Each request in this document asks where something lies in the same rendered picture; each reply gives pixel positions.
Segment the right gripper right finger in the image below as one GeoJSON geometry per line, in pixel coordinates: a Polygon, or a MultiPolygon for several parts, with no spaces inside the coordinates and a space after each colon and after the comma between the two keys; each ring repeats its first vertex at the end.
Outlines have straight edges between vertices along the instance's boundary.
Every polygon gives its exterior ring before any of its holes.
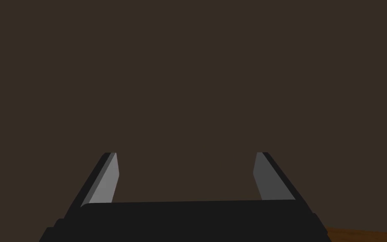
{"type": "Polygon", "coordinates": [[[301,194],[269,153],[256,154],[253,176],[262,200],[296,200],[305,203],[301,194]]]}

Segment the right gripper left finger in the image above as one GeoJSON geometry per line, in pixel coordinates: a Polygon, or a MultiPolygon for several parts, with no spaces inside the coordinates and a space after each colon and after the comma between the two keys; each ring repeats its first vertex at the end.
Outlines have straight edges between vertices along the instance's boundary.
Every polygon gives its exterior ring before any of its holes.
{"type": "Polygon", "coordinates": [[[72,202],[72,208],[111,203],[119,179],[117,153],[104,153],[72,202]]]}

